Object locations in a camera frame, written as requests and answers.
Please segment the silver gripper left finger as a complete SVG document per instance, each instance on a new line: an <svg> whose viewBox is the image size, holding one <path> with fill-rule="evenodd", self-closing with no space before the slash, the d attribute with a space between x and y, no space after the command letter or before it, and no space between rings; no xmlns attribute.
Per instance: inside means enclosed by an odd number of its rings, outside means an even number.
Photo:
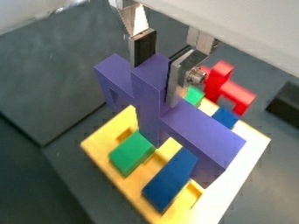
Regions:
<svg viewBox="0 0 299 224"><path fill-rule="evenodd" d="M128 45L130 67L154 55L156 30L146 21L145 8L134 0L108 0L117 16Z"/></svg>

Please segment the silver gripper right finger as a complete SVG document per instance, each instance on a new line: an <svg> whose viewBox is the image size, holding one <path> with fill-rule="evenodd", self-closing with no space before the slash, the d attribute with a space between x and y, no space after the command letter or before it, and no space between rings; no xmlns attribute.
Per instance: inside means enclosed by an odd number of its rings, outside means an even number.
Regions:
<svg viewBox="0 0 299 224"><path fill-rule="evenodd" d="M200 69L200 65L217 49L219 41L208 33L190 27L186 44L186 48L172 56L169 62L165 103L170 107L186 95L186 88L198 87L205 81L207 73Z"/></svg>

